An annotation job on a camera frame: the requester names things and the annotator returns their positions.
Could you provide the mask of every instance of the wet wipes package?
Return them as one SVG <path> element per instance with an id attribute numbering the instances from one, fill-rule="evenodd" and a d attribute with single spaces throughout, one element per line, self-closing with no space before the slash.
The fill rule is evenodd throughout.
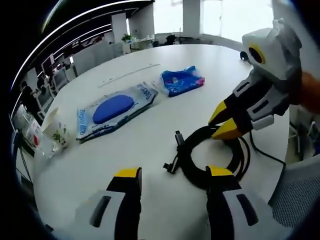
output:
<path id="1" fill-rule="evenodd" d="M 158 92 L 145 82 L 103 96 L 77 110 L 76 139 L 84 143 L 109 134 L 139 115 L 153 103 Z"/>

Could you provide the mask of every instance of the ceiling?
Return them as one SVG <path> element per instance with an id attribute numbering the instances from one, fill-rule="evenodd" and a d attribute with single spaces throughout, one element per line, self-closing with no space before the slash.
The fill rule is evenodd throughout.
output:
<path id="1" fill-rule="evenodd" d="M 5 27 L 7 36 L 10 36 L 6 47 L 9 50 L 10 69 L 8 71 L 11 82 L 26 58 L 43 39 L 47 38 L 25 63 L 20 76 L 77 37 L 96 28 L 99 29 L 86 34 L 81 40 L 110 29 L 110 25 L 105 25 L 111 23 L 111 15 L 126 13 L 127 18 L 130 18 L 153 1 L 119 2 L 123 0 L 29 0 L 10 3 L 12 6 L 8 8 L 11 14 L 6 19 L 9 24 Z M 83 14 L 98 7 L 100 8 L 97 10 Z M 65 22 L 81 14 L 83 14 L 81 17 L 55 31 Z"/>

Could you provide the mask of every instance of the table surface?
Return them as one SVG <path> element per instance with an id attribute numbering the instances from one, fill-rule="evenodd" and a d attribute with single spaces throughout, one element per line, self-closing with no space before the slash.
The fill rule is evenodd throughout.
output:
<path id="1" fill-rule="evenodd" d="M 181 170 L 171 175 L 163 165 L 171 163 L 176 154 L 174 132 L 179 130 L 187 138 L 205 126 L 218 103 L 248 76 L 252 67 L 240 60 L 238 51 L 189 44 L 121 56 L 85 72 L 62 88 L 49 112 L 59 107 L 61 119 L 75 138 L 77 108 L 137 83 L 151 83 L 164 70 L 176 71 L 192 65 L 205 77 L 203 87 L 173 98 L 160 94 L 153 107 L 117 131 L 81 145 L 74 140 L 63 154 L 52 159 L 36 153 L 34 194 L 46 224 L 56 228 L 70 223 L 76 208 L 98 190 L 105 190 L 117 171 L 142 167 L 138 237 L 210 239 L 205 191 L 193 186 Z M 282 117 L 275 116 L 273 125 L 254 131 L 253 138 L 261 150 L 284 160 L 288 134 L 287 111 Z M 202 169 L 208 164 L 226 167 L 231 156 L 231 150 L 219 140 L 206 140 L 192 152 L 195 164 Z M 251 163 L 240 184 L 267 202 L 282 168 L 281 163 L 251 148 Z"/>

